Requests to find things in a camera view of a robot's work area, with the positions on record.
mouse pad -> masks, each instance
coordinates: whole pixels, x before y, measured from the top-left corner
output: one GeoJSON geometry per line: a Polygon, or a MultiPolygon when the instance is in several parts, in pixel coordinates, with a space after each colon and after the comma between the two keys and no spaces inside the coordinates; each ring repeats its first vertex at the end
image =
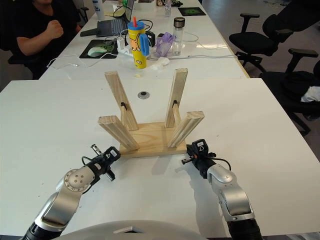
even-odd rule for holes
{"type": "Polygon", "coordinates": [[[178,7],[182,16],[205,16],[200,7],[178,7]]]}
{"type": "MultiPolygon", "coordinates": [[[[117,41],[116,42],[114,42],[114,41],[111,42],[110,40],[106,40],[105,43],[104,43],[104,41],[105,40],[98,40],[98,39],[91,40],[91,42],[88,44],[88,46],[86,46],[85,50],[83,51],[83,53],[81,53],[79,58],[81,58],[81,59],[99,59],[99,58],[101,58],[101,56],[103,54],[100,55],[100,56],[96,56],[96,57],[88,56],[89,50],[92,49],[93,47],[103,47],[108,51],[108,53],[117,55],[118,54],[117,41]]],[[[115,59],[116,57],[117,56],[106,54],[103,57],[103,59],[115,59]]]]}

yellow cup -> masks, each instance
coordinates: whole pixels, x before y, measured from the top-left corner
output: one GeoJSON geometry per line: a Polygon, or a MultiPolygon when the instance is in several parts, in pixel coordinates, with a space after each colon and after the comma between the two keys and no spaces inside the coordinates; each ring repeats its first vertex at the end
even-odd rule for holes
{"type": "Polygon", "coordinates": [[[134,65],[138,69],[144,69],[147,67],[147,56],[149,55],[149,40],[145,33],[145,24],[137,21],[134,26],[131,21],[128,23],[128,32],[134,65]]]}

purple glove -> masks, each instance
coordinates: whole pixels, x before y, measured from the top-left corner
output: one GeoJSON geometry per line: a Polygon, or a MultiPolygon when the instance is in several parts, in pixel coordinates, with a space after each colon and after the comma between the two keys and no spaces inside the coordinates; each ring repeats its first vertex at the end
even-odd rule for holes
{"type": "Polygon", "coordinates": [[[162,38],[158,38],[156,40],[156,52],[160,55],[160,57],[166,57],[169,49],[174,42],[174,36],[170,33],[166,32],[162,38]]]}

white table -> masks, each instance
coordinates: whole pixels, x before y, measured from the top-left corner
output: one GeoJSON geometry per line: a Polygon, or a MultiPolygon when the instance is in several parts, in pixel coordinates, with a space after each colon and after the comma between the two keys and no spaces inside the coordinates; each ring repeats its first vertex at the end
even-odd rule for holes
{"type": "MultiPolygon", "coordinates": [[[[203,7],[197,0],[183,0],[183,7],[203,7]]],[[[177,7],[172,7],[171,17],[164,17],[164,8],[157,7],[156,11],[142,11],[134,10],[132,16],[139,19],[148,19],[153,21],[152,31],[157,36],[159,33],[173,33],[174,18],[182,16],[177,7]]],[[[97,27],[96,14],[83,27],[82,31],[94,29],[97,27]]],[[[185,31],[199,36],[199,42],[206,48],[225,47],[216,50],[207,50],[202,48],[196,42],[184,42],[184,48],[181,52],[181,57],[188,55],[207,55],[207,56],[228,56],[233,55],[233,52],[228,48],[226,42],[222,38],[216,26],[212,23],[210,18],[206,16],[186,16],[185,17],[185,31]]],[[[97,38],[96,36],[80,37],[78,34],[60,56],[80,55],[89,42],[93,39],[104,39],[104,37],[97,38]]],[[[184,33],[184,40],[194,40],[195,37],[184,33]]],[[[97,59],[81,59],[87,66],[97,62],[97,59]]],[[[148,60],[148,66],[155,61],[148,60]]],[[[118,71],[129,79],[139,78],[162,80],[164,78],[172,78],[172,72],[178,68],[188,68],[190,78],[198,77],[215,77],[215,78],[247,78],[246,71],[242,68],[236,58],[212,59],[212,58],[197,58],[197,59],[179,59],[171,60],[163,70],[152,70],[149,67],[145,69],[137,69],[134,66],[132,58],[119,54],[116,59],[103,59],[92,67],[85,66],[76,56],[59,58],[53,64],[54,67],[61,69],[48,69],[41,80],[56,80],[56,79],[70,79],[70,80],[90,80],[101,79],[103,73],[106,71],[118,71]],[[78,64],[79,67],[65,66],[68,63],[78,64]]]]}
{"type": "MultiPolygon", "coordinates": [[[[119,147],[97,124],[99,116],[120,115],[103,78],[94,84],[12,81],[1,92],[1,235],[26,232],[60,178],[82,165],[81,156],[95,155],[91,144],[119,147]]],[[[164,120],[171,82],[122,81],[139,123],[164,120]],[[141,90],[150,98],[139,99],[141,90]]],[[[263,235],[319,231],[319,162],[261,79],[188,77],[180,111],[183,117],[194,110],[204,111],[205,118],[187,143],[204,138],[230,162],[263,235]]],[[[204,237],[228,236],[209,183],[192,164],[182,165],[183,158],[118,160],[111,166],[115,181],[102,177],[82,197],[64,234],[139,219],[179,224],[204,237]]]]}

fist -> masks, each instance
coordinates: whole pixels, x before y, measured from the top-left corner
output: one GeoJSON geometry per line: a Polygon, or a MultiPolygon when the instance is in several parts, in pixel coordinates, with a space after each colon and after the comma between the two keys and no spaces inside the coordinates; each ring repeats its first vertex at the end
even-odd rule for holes
{"type": "Polygon", "coordinates": [[[45,32],[51,40],[60,38],[64,34],[64,29],[57,20],[52,20],[48,23],[45,32]]]}

